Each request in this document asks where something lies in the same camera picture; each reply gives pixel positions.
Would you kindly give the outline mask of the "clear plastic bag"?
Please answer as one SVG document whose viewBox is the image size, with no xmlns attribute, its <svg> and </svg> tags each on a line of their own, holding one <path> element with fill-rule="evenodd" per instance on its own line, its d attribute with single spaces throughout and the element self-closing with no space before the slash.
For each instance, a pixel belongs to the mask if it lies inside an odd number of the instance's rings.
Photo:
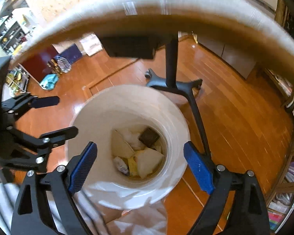
<svg viewBox="0 0 294 235">
<path fill-rule="evenodd" d="M 123 129 L 120 133 L 123 136 L 123 139 L 131 146 L 135 151 L 145 149 L 145 145 L 139 140 L 140 134 L 133 133 L 129 129 Z"/>
</svg>

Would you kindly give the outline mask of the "yellow cartoon wrapper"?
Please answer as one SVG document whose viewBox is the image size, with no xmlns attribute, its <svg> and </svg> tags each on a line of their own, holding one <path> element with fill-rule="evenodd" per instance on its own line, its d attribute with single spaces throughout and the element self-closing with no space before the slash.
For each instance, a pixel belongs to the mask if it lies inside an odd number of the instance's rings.
<svg viewBox="0 0 294 235">
<path fill-rule="evenodd" d="M 128 159 L 128 169 L 129 169 L 131 177 L 138 177 L 139 174 L 138 174 L 138 171 L 137 171 L 137 163 L 136 163 L 134 158 L 135 157 L 133 156 L 133 157 Z"/>
</svg>

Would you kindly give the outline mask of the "white trash bin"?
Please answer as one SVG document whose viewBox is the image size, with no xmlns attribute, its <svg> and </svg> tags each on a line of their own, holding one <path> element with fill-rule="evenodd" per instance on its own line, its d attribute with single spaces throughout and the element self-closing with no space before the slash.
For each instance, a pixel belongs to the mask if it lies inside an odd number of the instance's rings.
<svg viewBox="0 0 294 235">
<path fill-rule="evenodd" d="M 89 142 L 98 148 L 83 185 L 95 203 L 117 210 L 154 204 L 184 174 L 188 125 L 180 109 L 155 89 L 119 85 L 102 90 L 85 103 L 72 125 L 78 135 L 65 146 L 67 159 Z"/>
</svg>

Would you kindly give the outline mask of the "silver refrigerator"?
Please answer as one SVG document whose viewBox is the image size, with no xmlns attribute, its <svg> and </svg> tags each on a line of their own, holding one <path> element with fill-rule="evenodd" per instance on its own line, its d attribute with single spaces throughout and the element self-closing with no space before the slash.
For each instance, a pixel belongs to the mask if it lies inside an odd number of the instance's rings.
<svg viewBox="0 0 294 235">
<path fill-rule="evenodd" d="M 225 44 L 224 42 L 201 35 L 197 35 L 197 41 L 228 63 L 244 79 L 248 78 L 256 65 L 257 61 L 250 55 Z"/>
</svg>

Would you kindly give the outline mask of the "beige paper bag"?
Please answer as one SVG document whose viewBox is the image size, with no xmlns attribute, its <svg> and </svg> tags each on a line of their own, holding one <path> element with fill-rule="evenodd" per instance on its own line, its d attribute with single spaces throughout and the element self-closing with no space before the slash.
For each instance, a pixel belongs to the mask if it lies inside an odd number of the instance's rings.
<svg viewBox="0 0 294 235">
<path fill-rule="evenodd" d="M 154 149 L 146 148 L 134 154 L 134 161 L 137 164 L 137 173 L 144 179 L 151 174 L 162 162 L 164 155 Z"/>
</svg>

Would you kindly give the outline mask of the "round wooden table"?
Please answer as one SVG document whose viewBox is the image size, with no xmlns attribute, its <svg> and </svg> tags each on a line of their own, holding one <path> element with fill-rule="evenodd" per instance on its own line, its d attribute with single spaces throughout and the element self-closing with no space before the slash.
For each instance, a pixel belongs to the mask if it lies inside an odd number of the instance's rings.
<svg viewBox="0 0 294 235">
<path fill-rule="evenodd" d="M 85 33 L 116 37 L 178 31 L 223 39 L 294 87 L 294 39 L 245 0 L 86 0 L 37 27 L 10 65 Z"/>
</svg>

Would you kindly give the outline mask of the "white blue tissue pack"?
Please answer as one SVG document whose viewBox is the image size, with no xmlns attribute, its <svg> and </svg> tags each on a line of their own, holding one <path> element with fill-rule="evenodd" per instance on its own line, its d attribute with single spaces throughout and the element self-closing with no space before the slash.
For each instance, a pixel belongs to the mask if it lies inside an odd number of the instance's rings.
<svg viewBox="0 0 294 235">
<path fill-rule="evenodd" d="M 128 166 L 127 166 L 127 164 L 124 162 L 123 159 L 121 159 L 120 157 L 116 156 L 116 157 L 114 157 L 114 159 L 113 159 L 113 163 L 114 163 L 114 165 L 115 165 L 115 167 L 116 167 L 116 169 L 117 169 L 118 171 L 120 171 L 122 174 L 128 176 L 128 174 L 129 174 L 129 169 L 128 169 Z"/>
</svg>

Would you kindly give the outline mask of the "dark brown plastic box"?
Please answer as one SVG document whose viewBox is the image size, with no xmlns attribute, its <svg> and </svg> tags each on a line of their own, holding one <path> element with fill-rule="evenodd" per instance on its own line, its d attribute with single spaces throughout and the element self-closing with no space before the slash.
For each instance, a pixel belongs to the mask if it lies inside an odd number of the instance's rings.
<svg viewBox="0 0 294 235">
<path fill-rule="evenodd" d="M 147 127 L 139 136 L 139 141 L 146 147 L 151 148 L 156 141 L 160 138 L 160 135 L 151 127 Z"/>
</svg>

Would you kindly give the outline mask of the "wooden bookshelf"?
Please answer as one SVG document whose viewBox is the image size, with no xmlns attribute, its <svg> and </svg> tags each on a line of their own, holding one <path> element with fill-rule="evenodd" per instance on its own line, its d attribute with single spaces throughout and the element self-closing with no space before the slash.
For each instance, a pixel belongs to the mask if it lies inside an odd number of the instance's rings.
<svg viewBox="0 0 294 235">
<path fill-rule="evenodd" d="M 294 88 L 292 84 L 273 70 L 266 69 L 265 73 L 285 96 L 281 107 L 294 118 Z M 267 199 L 267 210 L 271 234 L 287 234 L 287 230 L 294 225 L 294 133 L 286 154 L 286 162 L 283 164 L 278 180 Z"/>
</svg>

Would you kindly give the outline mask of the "black table pedestal base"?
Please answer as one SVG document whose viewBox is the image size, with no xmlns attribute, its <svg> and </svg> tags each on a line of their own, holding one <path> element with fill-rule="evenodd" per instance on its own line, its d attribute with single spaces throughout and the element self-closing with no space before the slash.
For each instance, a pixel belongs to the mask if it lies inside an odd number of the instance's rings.
<svg viewBox="0 0 294 235">
<path fill-rule="evenodd" d="M 178 36 L 109 36 L 99 38 L 102 46 L 110 57 L 138 58 L 152 60 L 156 50 L 165 46 L 166 77 L 159 77 L 152 69 L 148 69 L 145 77 L 149 80 L 148 87 L 177 94 L 187 99 L 201 137 L 205 155 L 210 157 L 211 151 L 204 124 L 196 104 L 193 90 L 200 90 L 202 79 L 190 82 L 177 81 Z"/>
</svg>

